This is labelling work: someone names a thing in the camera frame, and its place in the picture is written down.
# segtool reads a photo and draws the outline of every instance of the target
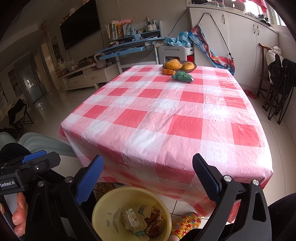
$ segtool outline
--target plastic tablecloth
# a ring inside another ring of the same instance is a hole
[[[194,154],[222,175],[263,187],[272,160],[255,110],[230,72],[198,66],[190,74],[194,82],[183,83],[162,75],[161,65],[133,66],[74,110],[60,134],[84,166],[104,157],[99,181],[182,200],[209,216],[215,204],[193,170]]]

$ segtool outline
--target blue desk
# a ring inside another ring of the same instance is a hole
[[[159,64],[158,54],[157,54],[157,49],[155,47],[155,44],[157,42],[162,42],[163,40],[164,40],[164,38],[149,38],[149,39],[135,40],[135,41],[115,45],[115,46],[100,50],[100,51],[96,52],[95,55],[99,54],[99,53],[104,53],[105,55],[101,56],[99,58],[100,60],[115,57],[116,63],[117,63],[118,68],[119,68],[119,72],[122,74],[122,68],[128,68],[128,67],[132,67],[132,66],[135,66],[135,65]],[[132,64],[125,64],[125,65],[120,64],[119,56],[151,49],[151,48],[147,48],[148,46],[153,46],[154,47],[155,61],[132,63]]]

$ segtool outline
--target plastic basin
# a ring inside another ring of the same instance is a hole
[[[167,241],[172,229],[170,212],[162,200],[142,188],[121,187],[106,193],[94,208],[92,226],[103,241],[138,241],[136,235],[124,228],[121,209],[140,204],[163,209],[162,235],[150,240]]]

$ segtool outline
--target human hand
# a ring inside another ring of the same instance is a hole
[[[0,211],[4,215],[4,207],[0,203]],[[26,230],[26,221],[28,215],[28,204],[26,203],[26,199],[23,193],[17,194],[17,210],[12,215],[12,221],[15,225],[15,233],[17,236],[21,237],[25,234]]]

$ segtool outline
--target television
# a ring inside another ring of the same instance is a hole
[[[61,26],[65,49],[101,29],[96,0],[90,0],[73,13]]]

